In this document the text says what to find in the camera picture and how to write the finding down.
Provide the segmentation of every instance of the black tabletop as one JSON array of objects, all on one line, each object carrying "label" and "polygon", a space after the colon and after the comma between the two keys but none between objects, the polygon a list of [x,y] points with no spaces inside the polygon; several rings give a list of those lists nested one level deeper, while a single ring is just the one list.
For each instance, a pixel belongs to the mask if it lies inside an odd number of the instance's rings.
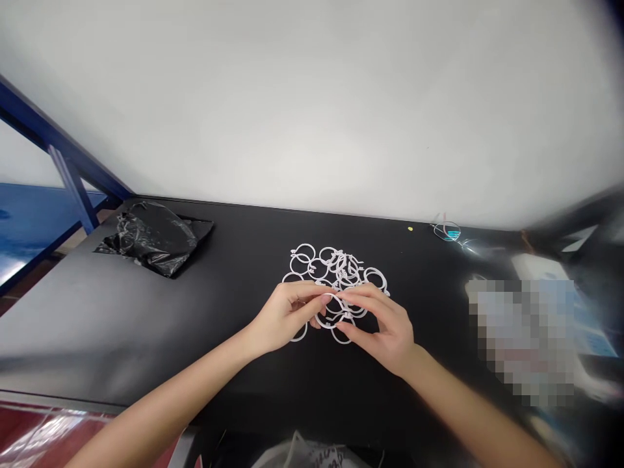
[{"label": "black tabletop", "polygon": [[[54,397],[69,408],[132,404],[247,325],[289,271],[290,249],[308,242],[343,249],[381,270],[392,299],[408,310],[415,340],[504,410],[513,406],[510,392],[477,358],[464,290],[473,272],[488,276],[494,268],[491,276],[512,278],[504,265],[471,259],[428,224],[157,201],[216,227],[180,275],[167,279],[93,252],[115,232],[110,217],[0,318],[5,396]],[[466,232],[519,245],[517,233]],[[357,324],[376,329],[371,314]],[[249,364],[196,422],[280,434],[299,428],[307,437],[384,447],[429,443],[445,432],[403,381],[356,345],[314,329]]]}]

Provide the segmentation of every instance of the floor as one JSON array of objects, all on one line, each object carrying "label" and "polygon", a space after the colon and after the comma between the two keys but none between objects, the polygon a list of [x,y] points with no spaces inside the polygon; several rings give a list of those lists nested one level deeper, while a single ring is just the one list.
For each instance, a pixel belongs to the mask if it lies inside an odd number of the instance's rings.
[{"label": "floor", "polygon": [[[111,213],[102,213],[103,211],[98,213],[100,220]],[[40,263],[0,298],[0,317],[84,238],[84,231],[77,232],[57,250],[55,256]],[[104,414],[0,401],[0,468],[64,467],[111,420],[111,416]],[[175,445],[167,449],[154,468],[168,466]],[[201,462],[198,460],[196,468],[200,466]]]}]

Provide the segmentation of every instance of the clear plastic bag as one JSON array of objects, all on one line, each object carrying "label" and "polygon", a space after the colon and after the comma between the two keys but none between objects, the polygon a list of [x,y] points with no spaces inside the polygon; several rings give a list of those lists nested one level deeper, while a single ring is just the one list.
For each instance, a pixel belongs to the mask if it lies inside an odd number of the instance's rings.
[{"label": "clear plastic bag", "polygon": [[306,441],[295,431],[286,441],[265,451],[252,468],[370,468],[344,445]]}]

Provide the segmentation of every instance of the finger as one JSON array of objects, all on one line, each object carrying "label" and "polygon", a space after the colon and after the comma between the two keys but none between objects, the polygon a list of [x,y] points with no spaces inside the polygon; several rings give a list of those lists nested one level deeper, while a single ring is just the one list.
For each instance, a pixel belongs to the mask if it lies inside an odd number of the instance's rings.
[{"label": "finger", "polygon": [[325,293],[335,294],[336,292],[329,286],[317,285],[311,281],[295,281],[293,283],[282,283],[282,285],[291,304],[299,299],[320,296]]},{"label": "finger", "polygon": [[336,328],[343,332],[347,338],[353,341],[356,345],[366,351],[368,354],[374,356],[377,348],[377,341],[375,336],[360,330],[349,322],[339,322],[336,324]]},{"label": "finger", "polygon": [[303,326],[303,324],[314,317],[317,313],[325,309],[325,305],[327,305],[330,300],[332,300],[331,296],[316,297],[298,311],[291,313],[289,319],[300,324],[299,326]]},{"label": "finger", "polygon": [[375,298],[381,303],[387,305],[392,310],[396,311],[398,304],[384,294],[384,292],[375,286],[373,283],[366,283],[364,285],[355,286],[344,290],[349,294],[358,294],[369,298]]},{"label": "finger", "polygon": [[364,307],[367,311],[371,312],[377,320],[383,322],[385,325],[393,323],[396,319],[395,312],[387,305],[381,303],[376,298],[369,298],[366,296],[360,296],[358,294],[351,294],[347,291],[342,291],[336,294],[340,299],[349,301],[358,307]]}]

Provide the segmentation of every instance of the black plastic bag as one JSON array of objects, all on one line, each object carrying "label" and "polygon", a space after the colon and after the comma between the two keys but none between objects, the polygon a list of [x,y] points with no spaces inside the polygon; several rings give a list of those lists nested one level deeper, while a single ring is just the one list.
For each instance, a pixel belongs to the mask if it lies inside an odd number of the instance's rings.
[{"label": "black plastic bag", "polygon": [[117,234],[94,250],[135,259],[171,278],[215,225],[212,221],[181,219],[154,201],[140,201],[117,217]]}]

